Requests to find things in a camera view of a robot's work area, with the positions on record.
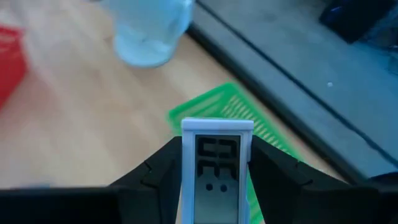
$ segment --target wooden floor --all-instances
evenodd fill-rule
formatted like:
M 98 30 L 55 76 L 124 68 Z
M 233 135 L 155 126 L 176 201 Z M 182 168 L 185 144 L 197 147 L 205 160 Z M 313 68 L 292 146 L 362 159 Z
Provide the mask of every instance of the wooden floor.
M 107 185 L 172 137 L 168 110 L 235 82 L 188 37 L 167 65 L 128 67 L 107 13 L 82 0 L 1 0 L 0 22 L 25 29 L 30 62 L 0 111 L 0 187 Z M 332 173 L 263 108 L 306 161 Z

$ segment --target small electronic device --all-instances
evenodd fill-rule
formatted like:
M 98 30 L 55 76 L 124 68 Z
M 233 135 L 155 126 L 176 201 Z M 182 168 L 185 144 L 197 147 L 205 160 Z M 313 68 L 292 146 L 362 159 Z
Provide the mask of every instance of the small electronic device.
M 182 121 L 182 223 L 245 224 L 253 121 Z

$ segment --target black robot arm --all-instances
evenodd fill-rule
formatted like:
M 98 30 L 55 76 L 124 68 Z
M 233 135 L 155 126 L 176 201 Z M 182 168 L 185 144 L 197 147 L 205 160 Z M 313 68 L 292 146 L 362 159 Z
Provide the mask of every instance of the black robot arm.
M 174 224 L 181 137 L 108 187 L 0 190 L 0 223 Z
M 253 136 L 250 175 L 267 224 L 390 223 L 397 180 L 348 185 Z
M 181 137 L 107 187 L 0 190 L 0 223 L 174 224 Z M 398 178 L 352 186 L 253 136 L 249 171 L 267 224 L 398 223 Z

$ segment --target clear plastic cup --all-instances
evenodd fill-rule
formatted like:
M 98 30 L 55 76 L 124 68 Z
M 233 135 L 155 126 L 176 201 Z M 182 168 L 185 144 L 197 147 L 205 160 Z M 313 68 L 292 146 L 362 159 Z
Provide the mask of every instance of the clear plastic cup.
M 168 62 L 192 19 L 192 0 L 102 0 L 115 21 L 114 49 L 126 63 Z

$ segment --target gray surface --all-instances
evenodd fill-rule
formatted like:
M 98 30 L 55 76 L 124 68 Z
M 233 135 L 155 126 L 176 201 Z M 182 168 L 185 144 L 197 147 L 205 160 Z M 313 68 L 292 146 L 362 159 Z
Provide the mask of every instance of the gray surface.
M 214 4 L 214 7 L 220 7 L 222 5 L 221 2 L 225 2 L 220 0 L 212 0 L 212 1 L 213 1 L 212 5 Z M 256 10 L 249 8 L 248 5 L 252 4 L 253 2 L 254 0 L 228 1 L 228 4 L 224 3 L 226 7 L 222 10 L 223 12 L 222 14 L 228 14 L 228 12 L 230 12 L 230 16 L 234 17 L 234 21 L 239 21 L 239 18 L 242 18 L 241 16 L 242 13 L 249 14 L 252 11 L 251 17 L 263 18 L 265 16 L 264 14 L 255 13 Z M 239 3 L 240 6 L 239 8 L 242 9 L 242 11 L 234 14 L 231 12 L 231 9 L 236 7 L 237 3 Z M 285 10 L 288 10 L 291 7 L 293 6 L 290 5 L 285 6 Z M 272 14 L 265 16 L 265 18 L 267 18 L 267 20 L 275 21 L 276 15 L 275 16 L 270 16 L 270 15 Z M 200 7 L 195 8 L 193 21 L 194 24 L 200 28 L 202 33 L 204 33 L 208 38 L 210 38 L 210 40 L 214 44 L 216 44 L 219 48 L 221 48 L 227 54 L 229 54 L 231 58 L 236 63 L 238 63 L 239 66 L 243 66 L 244 68 L 246 68 L 247 72 L 251 74 L 252 78 L 255 79 L 256 82 L 260 83 L 261 85 L 264 86 L 264 88 L 268 89 L 272 95 L 277 96 L 278 100 L 281 103 L 285 104 L 288 107 L 288 109 L 294 114 L 296 114 L 307 126 L 311 127 L 312 131 L 316 132 L 320 139 L 322 139 L 327 145 L 333 146 L 335 149 L 337 149 L 336 153 L 338 157 L 340 157 L 340 159 L 350 164 L 354 164 L 355 168 L 357 169 L 357 172 L 359 172 L 363 177 L 373 177 L 375 175 L 397 171 L 396 167 L 388 163 L 374 149 L 370 148 L 369 145 L 360 136 L 358 136 L 356 133 L 352 132 L 351 130 L 347 129 L 346 126 L 342 125 L 329 112 L 325 111 L 324 108 L 320 107 L 320 105 L 316 101 L 314 101 L 306 93 L 304 93 L 301 89 L 299 89 L 296 85 L 294 85 L 289 79 L 283 76 L 278 70 L 276 70 L 271 64 L 266 62 L 261 56 L 252 51 L 252 49 L 249 46 L 244 44 L 244 42 L 238 39 L 234 34 L 232 34 L 229 30 L 227 30 L 222 24 L 216 21 L 213 17 L 211 17 L 202 8 Z M 241 26 L 244 26 L 246 24 L 246 29 L 249 30 L 256 30 L 255 25 L 256 24 L 258 25 L 258 22 L 255 23 L 255 20 L 254 22 L 246 21 L 246 23 L 245 22 L 237 22 L 237 23 L 240 24 Z M 287 65 L 289 65 L 290 67 L 295 67 L 297 70 L 300 71 L 300 73 L 303 73 L 304 75 L 308 76 L 307 78 L 311 79 L 312 83 L 318 83 L 319 85 L 322 84 L 322 87 L 320 86 L 316 87 L 318 87 L 322 93 L 325 93 L 326 96 L 329 96 L 331 100 L 334 100 L 334 103 L 339 104 L 339 106 L 347 106 L 348 108 L 345 108 L 345 110 L 348 110 L 348 112 L 350 112 L 349 114 L 352 114 L 353 116 L 357 117 L 355 121 L 358 122 L 359 120 L 361 120 L 359 118 L 366 120 L 372 119 L 372 121 L 369 121 L 368 122 L 369 124 L 367 124 L 368 126 L 371 126 L 371 124 L 377 123 L 378 120 L 383 121 L 385 119 L 385 121 L 383 121 L 382 123 L 384 125 L 388 125 L 389 129 L 385 130 L 383 129 L 383 127 L 380 128 L 379 126 L 381 126 L 381 124 L 377 124 L 377 126 L 374 127 L 375 129 L 371 130 L 372 131 L 371 134 L 374 134 L 375 136 L 383 136 L 381 133 L 377 132 L 384 131 L 388 133 L 389 131 L 392 131 L 387 136 L 384 136 L 385 138 L 384 145 L 385 147 L 389 147 L 390 149 L 394 147 L 393 135 L 394 133 L 397 133 L 397 131 L 393 130 L 395 130 L 397 126 L 396 125 L 394 126 L 395 124 L 394 120 L 392 120 L 391 123 L 388 123 L 388 120 L 386 119 L 389 118 L 390 115 L 392 115 L 393 111 L 387 111 L 386 113 L 390 114 L 386 114 L 381 118 L 375 117 L 374 114 L 370 114 L 371 116 L 368 116 L 368 114 L 371 111 L 374 111 L 374 113 L 376 113 L 378 112 L 375 111 L 376 108 L 382 109 L 380 108 L 380 106 L 384 106 L 387 103 L 381 101 L 379 95 L 370 97 L 369 94 L 366 94 L 365 97 L 360 98 L 361 102 L 367 101 L 369 103 L 373 102 L 374 104 L 367 106 L 367 108 L 370 108 L 371 111 L 361 111 L 360 106 L 364 105 L 361 102 L 358 102 L 359 99 L 357 99 L 357 101 L 355 102 L 350 102 L 350 100 L 348 100 L 347 98 L 355 96 L 351 96 L 350 94 L 348 96 L 344 95 L 344 92 L 348 91 L 348 86 L 344 86 L 344 84 L 340 85 L 340 82 L 337 81 L 337 78 L 335 80 L 334 79 L 335 76 L 332 75 L 332 71 L 334 72 L 337 70 L 344 71 L 342 68 L 337 68 L 340 65 L 337 67 L 332 66 L 333 63 L 336 63 L 335 60 L 339 61 L 340 63 L 344 63 L 341 57 L 337 57 L 332 62 L 325 62 L 319 59 L 320 57 L 323 57 L 323 54 L 321 53 L 319 53 L 319 55 L 313 58 L 312 55 L 314 54 L 313 52 L 309 52 L 307 50 L 296 52 L 297 47 L 295 45 L 298 45 L 299 49 L 305 49 L 305 46 L 300 46 L 299 40 L 301 40 L 304 44 L 306 44 L 308 37 L 312 37 L 312 39 L 317 40 L 315 41 L 315 43 L 320 45 L 322 45 L 323 41 L 326 40 L 319 37 L 319 35 L 315 36 L 312 36 L 310 34 L 308 35 L 306 34 L 304 36 L 303 34 L 300 35 L 300 32 L 297 31 L 301 29 L 300 23 L 298 23 L 296 25 L 296 28 L 294 29 L 293 28 L 289 29 L 289 27 L 295 27 L 294 25 L 291 25 L 289 23 L 286 24 L 283 22 L 274 24 L 273 26 L 271 26 L 271 28 L 273 27 L 274 29 L 280 29 L 278 28 L 278 26 L 282 26 L 285 28 L 287 27 L 286 28 L 287 30 L 296 30 L 296 32 L 291 31 L 290 34 L 289 32 L 285 32 L 284 35 L 282 34 L 276 35 L 272 34 L 272 31 L 268 30 L 266 31 L 265 29 L 261 29 L 257 31 L 261 32 L 262 35 L 261 37 L 258 38 L 262 40 L 273 40 L 273 42 L 277 42 L 278 38 L 271 38 L 270 36 L 271 35 L 280 36 L 280 41 L 282 43 L 280 42 L 278 44 L 274 43 L 273 45 L 267 44 L 267 46 L 270 49 L 274 49 L 273 52 L 277 53 L 276 54 L 277 56 L 282 57 L 281 60 L 288 61 L 286 63 Z M 336 40 L 336 37 L 334 37 L 331 34 L 330 36 L 332 40 Z M 326 45 L 332 49 L 331 44 L 326 43 Z M 304 57 L 307 58 L 307 61 L 299 62 L 300 60 L 303 60 Z M 319 74 L 314 75 L 317 74 L 317 72 L 315 72 L 316 70 L 325 71 L 326 73 L 322 72 L 322 75 Z M 360 73 L 353 73 L 352 76 L 359 77 Z M 356 85 L 354 88 L 363 90 L 362 88 L 364 88 L 364 83 L 367 85 L 372 84 L 371 82 L 373 81 L 370 82 L 370 78 L 368 76 L 366 77 L 367 78 L 362 79 L 362 82 L 360 82 L 360 84 L 356 85 L 354 83 Z M 327 86 L 328 82 L 334 82 L 333 85 L 334 88 L 324 87 Z M 384 87 L 383 91 L 388 92 L 386 88 L 388 89 L 389 86 Z M 389 94 L 389 100 L 390 102 L 392 100 L 395 100 L 395 96 L 393 94 Z
M 200 2 L 398 158 L 398 77 L 387 71 L 387 54 L 348 45 L 318 22 L 326 2 Z

